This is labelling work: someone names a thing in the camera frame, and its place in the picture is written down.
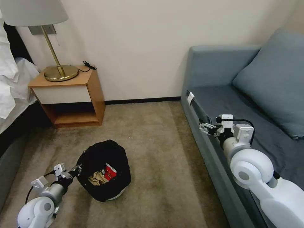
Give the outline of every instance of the sofa armrest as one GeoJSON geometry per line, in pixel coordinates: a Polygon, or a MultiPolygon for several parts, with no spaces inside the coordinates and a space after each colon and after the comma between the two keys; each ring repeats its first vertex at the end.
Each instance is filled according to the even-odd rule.
{"type": "Polygon", "coordinates": [[[223,86],[232,83],[260,50],[259,45],[216,45],[190,48],[183,93],[195,86],[223,86]]]}

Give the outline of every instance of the white lamp shade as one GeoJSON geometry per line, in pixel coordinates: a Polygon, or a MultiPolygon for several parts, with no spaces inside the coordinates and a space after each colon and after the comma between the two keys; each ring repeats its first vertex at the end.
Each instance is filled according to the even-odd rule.
{"type": "Polygon", "coordinates": [[[60,0],[0,0],[4,21],[13,26],[38,26],[64,22],[68,15],[60,0]]]}

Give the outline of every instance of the trash bag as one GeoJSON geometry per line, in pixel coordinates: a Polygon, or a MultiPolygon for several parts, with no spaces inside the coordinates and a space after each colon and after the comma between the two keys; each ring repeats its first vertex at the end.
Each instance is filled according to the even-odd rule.
{"type": "Polygon", "coordinates": [[[87,192],[100,202],[105,202],[118,196],[131,183],[130,167],[126,151],[112,140],[96,143],[85,150],[77,161],[82,171],[77,177],[79,183],[87,192]],[[88,178],[94,172],[106,168],[106,163],[117,172],[109,182],[94,186],[88,178]]]}

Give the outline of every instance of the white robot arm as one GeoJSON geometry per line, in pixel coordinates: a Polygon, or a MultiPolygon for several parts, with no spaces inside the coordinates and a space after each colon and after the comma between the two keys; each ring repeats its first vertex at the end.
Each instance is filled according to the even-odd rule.
{"type": "Polygon", "coordinates": [[[236,183],[256,195],[261,209],[277,228],[303,228],[304,191],[281,178],[271,160],[251,148],[254,128],[234,125],[233,120],[233,115],[221,115],[217,118],[220,125],[201,123],[199,128],[218,137],[236,183]]]}
{"type": "Polygon", "coordinates": [[[18,227],[49,227],[56,218],[59,204],[67,192],[68,186],[80,172],[81,166],[75,166],[66,171],[62,163],[54,167],[53,174],[56,175],[56,181],[50,187],[47,187],[48,181],[44,176],[34,180],[31,184],[39,192],[39,197],[32,199],[22,207],[17,217],[18,227]]]}

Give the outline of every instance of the nightstand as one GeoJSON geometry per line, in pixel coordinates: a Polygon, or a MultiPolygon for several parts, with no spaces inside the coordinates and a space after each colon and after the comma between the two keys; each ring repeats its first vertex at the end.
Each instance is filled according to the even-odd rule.
{"type": "Polygon", "coordinates": [[[62,82],[47,81],[44,71],[28,87],[55,128],[101,125],[105,101],[96,70],[79,71],[75,78],[62,82]]]}

